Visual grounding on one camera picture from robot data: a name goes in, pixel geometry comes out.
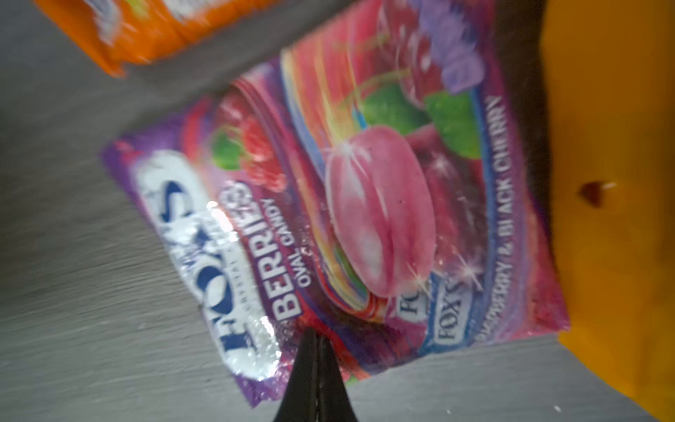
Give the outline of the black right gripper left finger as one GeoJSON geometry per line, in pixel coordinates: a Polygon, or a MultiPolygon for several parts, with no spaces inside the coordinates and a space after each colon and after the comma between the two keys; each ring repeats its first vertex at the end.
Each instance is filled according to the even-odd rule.
{"type": "Polygon", "coordinates": [[[316,421],[316,331],[307,329],[274,422],[316,421]]]}

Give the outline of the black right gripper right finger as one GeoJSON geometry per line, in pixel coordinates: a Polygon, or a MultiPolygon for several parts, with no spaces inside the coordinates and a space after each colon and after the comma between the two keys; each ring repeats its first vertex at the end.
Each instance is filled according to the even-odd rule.
{"type": "Polygon", "coordinates": [[[346,392],[332,343],[318,339],[316,420],[320,422],[358,422],[346,392]]]}

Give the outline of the purple berries candy packet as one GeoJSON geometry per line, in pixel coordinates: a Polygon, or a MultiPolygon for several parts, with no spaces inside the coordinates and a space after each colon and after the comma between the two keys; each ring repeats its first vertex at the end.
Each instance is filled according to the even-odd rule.
{"type": "Polygon", "coordinates": [[[565,331],[492,1],[360,1],[103,153],[251,405],[302,332],[347,381],[565,331]]]}

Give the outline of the orange snack packet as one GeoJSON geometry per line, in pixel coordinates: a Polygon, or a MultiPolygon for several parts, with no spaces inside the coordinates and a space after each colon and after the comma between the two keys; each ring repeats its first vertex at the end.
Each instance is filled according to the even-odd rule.
{"type": "Polygon", "coordinates": [[[235,1],[38,1],[38,8],[104,72],[149,65],[276,5],[235,1]]]}

